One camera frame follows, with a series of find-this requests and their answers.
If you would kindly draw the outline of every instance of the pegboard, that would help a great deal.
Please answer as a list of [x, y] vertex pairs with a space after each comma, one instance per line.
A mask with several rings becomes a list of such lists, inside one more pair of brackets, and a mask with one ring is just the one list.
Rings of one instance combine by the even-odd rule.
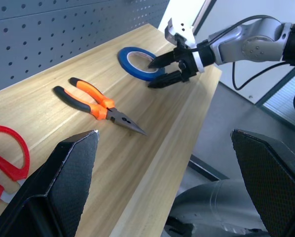
[[168, 2], [0, 0], [0, 90], [146, 23], [158, 27]]

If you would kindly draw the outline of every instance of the pliers jaw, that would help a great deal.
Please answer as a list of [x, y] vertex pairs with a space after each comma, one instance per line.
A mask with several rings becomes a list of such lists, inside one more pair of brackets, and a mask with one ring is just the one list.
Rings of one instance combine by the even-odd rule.
[[137, 126], [134, 121], [132, 121], [124, 113], [118, 111], [116, 108], [108, 109], [106, 119], [111, 120], [113, 123], [119, 126], [126, 127], [130, 130], [133, 130], [135, 132], [138, 132], [140, 134], [147, 136], [147, 133], [144, 132], [139, 126]]
[[190, 77], [196, 75], [198, 69], [193, 59], [192, 52], [186, 50], [182, 44], [178, 42], [178, 46], [173, 51], [165, 53], [156, 57], [148, 65], [149, 68], [163, 68], [173, 62], [178, 62], [178, 67], [181, 71], [177, 70], [172, 73], [165, 73], [148, 84], [149, 88], [164, 88], [169, 85], [189, 81]]

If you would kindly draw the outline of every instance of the gray floor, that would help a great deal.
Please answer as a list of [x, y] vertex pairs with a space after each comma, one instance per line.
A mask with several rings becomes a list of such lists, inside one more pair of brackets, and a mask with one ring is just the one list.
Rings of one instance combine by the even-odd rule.
[[[242, 178], [230, 138], [231, 131], [235, 128], [283, 141], [295, 152], [295, 132], [219, 83], [193, 154], [229, 178]], [[206, 178], [188, 167], [177, 194], [205, 182], [208, 182]], [[195, 234], [195, 237], [212, 236], [229, 235], [205, 227]]]

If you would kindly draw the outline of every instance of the orange pliers handle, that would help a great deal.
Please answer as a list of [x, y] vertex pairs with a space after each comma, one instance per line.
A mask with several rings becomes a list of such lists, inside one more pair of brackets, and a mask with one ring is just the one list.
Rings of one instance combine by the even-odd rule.
[[88, 103], [69, 93], [60, 86], [53, 88], [54, 93], [65, 103], [78, 110], [87, 112], [96, 117], [96, 119], [106, 119], [107, 109], [114, 108], [114, 101], [104, 96], [96, 87], [78, 78], [70, 78], [70, 84], [81, 89], [93, 97], [98, 104]]

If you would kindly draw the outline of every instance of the red scissors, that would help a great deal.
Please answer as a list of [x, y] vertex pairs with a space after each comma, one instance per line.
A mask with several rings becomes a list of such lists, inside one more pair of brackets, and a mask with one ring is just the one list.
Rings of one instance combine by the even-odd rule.
[[[0, 132], [6, 133], [12, 136], [13, 138], [15, 138], [23, 150], [25, 160], [24, 160], [24, 165], [21, 169], [15, 167], [14, 165], [12, 165], [11, 163], [9, 163], [8, 161], [6, 161], [0, 156], [0, 169], [12, 181], [16, 181], [17, 183], [20, 184], [20, 186], [22, 186], [24, 182], [26, 181], [26, 178], [29, 172], [29, 166], [30, 166], [30, 156], [29, 156], [29, 150], [28, 150], [27, 144], [17, 132], [15, 132], [14, 130], [8, 127], [0, 126]], [[13, 194], [9, 194], [4, 190], [4, 187], [0, 185], [0, 200], [6, 203], [10, 203], [10, 201], [12, 200], [12, 198], [15, 196], [16, 193], [17, 192], [14, 192]]]

